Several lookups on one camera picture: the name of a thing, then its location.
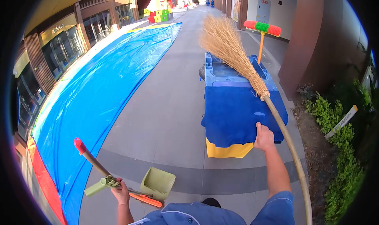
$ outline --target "tata sign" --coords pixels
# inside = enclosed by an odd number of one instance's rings
[[[61,25],[59,25],[59,26],[56,26],[56,27],[53,29],[52,33],[54,34],[54,33],[58,32],[58,31],[61,30],[63,27],[64,27],[64,24],[61,24]]]

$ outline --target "straw broom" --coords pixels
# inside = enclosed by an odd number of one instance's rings
[[[208,50],[213,55],[223,60],[227,65],[234,68],[246,79],[248,79],[260,99],[267,103],[272,115],[284,135],[284,138],[286,139],[291,156],[295,162],[301,184],[301,190],[304,196],[304,203],[306,206],[307,224],[312,224],[312,208],[309,189],[295,145],[293,144],[291,136],[288,133],[286,125],[270,99],[270,92],[246,56],[242,47],[241,38],[236,29],[230,23],[229,19],[225,17],[215,18],[208,15],[204,20],[204,30],[200,36],[200,40],[200,45],[202,48]]]

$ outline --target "blue tarp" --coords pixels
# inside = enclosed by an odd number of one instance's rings
[[[91,164],[74,147],[79,137],[96,157],[121,110],[175,40],[182,23],[127,33],[102,49],[65,87],[53,90],[33,130],[66,219],[78,224]]]
[[[285,124],[288,115],[278,91],[270,91],[270,99]],[[267,104],[260,100],[251,87],[205,88],[205,114],[201,125],[205,136],[216,147],[227,148],[232,144],[255,142],[260,122],[273,133],[275,141],[284,137]]]

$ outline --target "broom bristles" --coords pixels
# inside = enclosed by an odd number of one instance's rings
[[[200,36],[200,46],[223,60],[246,79],[263,101],[270,96],[265,83],[250,63],[242,47],[241,37],[230,19],[208,15],[204,19],[204,29]]]

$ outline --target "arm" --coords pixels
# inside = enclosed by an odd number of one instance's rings
[[[111,191],[118,201],[118,225],[126,225],[134,223],[133,216],[130,213],[129,209],[129,191],[126,187],[125,182],[122,181],[122,178],[117,178],[117,181],[120,182],[121,190],[112,188]]]
[[[257,122],[257,138],[254,147],[262,150],[266,156],[269,198],[280,191],[291,192],[290,177],[276,150],[274,133],[259,122]]]

